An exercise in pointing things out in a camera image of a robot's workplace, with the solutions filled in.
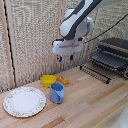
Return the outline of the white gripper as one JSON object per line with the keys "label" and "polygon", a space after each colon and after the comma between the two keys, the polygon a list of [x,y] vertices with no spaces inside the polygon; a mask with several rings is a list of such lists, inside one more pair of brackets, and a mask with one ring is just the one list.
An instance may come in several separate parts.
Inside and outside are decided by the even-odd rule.
{"label": "white gripper", "polygon": [[[83,48],[84,38],[78,38],[66,41],[65,39],[56,39],[53,42],[53,48],[52,52],[57,56],[57,60],[59,62],[62,62],[62,56],[59,56],[59,54],[65,54],[65,53],[72,53],[72,52],[79,52]],[[70,61],[74,60],[74,55],[70,55]]]}

